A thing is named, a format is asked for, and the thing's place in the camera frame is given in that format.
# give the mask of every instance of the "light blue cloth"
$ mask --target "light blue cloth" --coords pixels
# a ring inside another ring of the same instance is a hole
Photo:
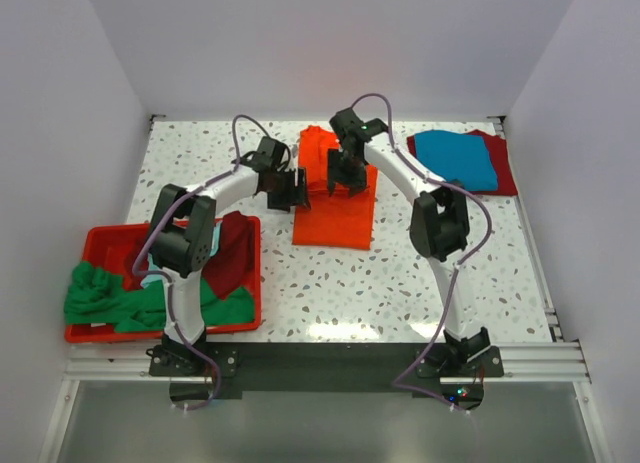
[[[213,228],[213,240],[211,241],[211,251],[209,252],[209,258],[215,255],[218,252],[218,246],[220,244],[220,227],[222,226],[222,222],[216,224]],[[153,258],[151,255],[147,256],[147,262],[149,263],[149,269],[147,271],[159,270],[156,264],[153,262]],[[145,276],[144,279],[140,282],[140,286],[146,288],[151,283],[156,280],[161,280],[162,277],[160,275],[149,275]]]
[[[458,180],[469,191],[495,191],[496,175],[484,139],[443,130],[415,135],[416,158],[446,181]]]

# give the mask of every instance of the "folded orange cloth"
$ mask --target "folded orange cloth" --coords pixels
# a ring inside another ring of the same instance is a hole
[[[353,197],[348,188],[336,184],[332,196],[327,190],[327,152],[339,148],[336,135],[318,126],[300,132],[298,166],[307,170],[311,209],[296,207],[294,245],[371,248],[373,207],[378,170],[367,166],[368,188]]]

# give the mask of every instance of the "speckled tabletop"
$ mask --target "speckled tabletop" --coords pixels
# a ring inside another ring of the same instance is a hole
[[[268,121],[271,135],[297,150],[300,131],[326,122]],[[427,129],[495,134],[491,123],[396,122],[398,142]],[[240,123],[241,152],[254,149],[259,130]],[[186,186],[229,168],[233,157],[229,122],[156,122],[129,212],[128,223],[148,221],[160,189]],[[238,202],[240,210],[262,221],[262,325],[253,332],[219,335],[234,341],[422,342],[442,314],[442,302],[426,261],[409,241],[411,207],[382,174],[378,177],[370,251],[293,246],[293,213],[266,209],[260,194]],[[494,220],[494,234],[469,260],[479,314],[496,343],[549,342],[533,264],[513,198],[483,197]],[[486,223],[469,204],[469,243]]]

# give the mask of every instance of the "green cloth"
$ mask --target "green cloth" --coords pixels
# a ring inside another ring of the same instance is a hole
[[[83,261],[75,267],[64,303],[68,325],[111,323],[116,333],[161,330],[166,322],[164,289],[155,281],[143,290],[125,291],[123,277]],[[235,325],[255,320],[255,304],[240,287],[219,299],[200,279],[200,307],[207,326]]]

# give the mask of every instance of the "red basket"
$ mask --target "red basket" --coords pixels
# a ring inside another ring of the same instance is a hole
[[[260,326],[262,321],[262,303],[260,295],[260,220],[255,216],[248,217],[253,226],[253,261],[244,274],[241,286],[244,286],[255,301],[256,319],[252,323],[239,325],[208,326],[207,333],[233,333],[236,331],[251,331]],[[110,273],[122,275],[125,290],[138,288],[139,279],[131,273],[133,261],[144,244],[149,224],[101,226],[93,228],[87,235],[82,259],[93,266],[104,268]],[[105,343],[115,341],[146,340],[160,338],[162,330],[141,331],[136,333],[116,333],[113,325],[67,325],[64,338],[69,343]]]

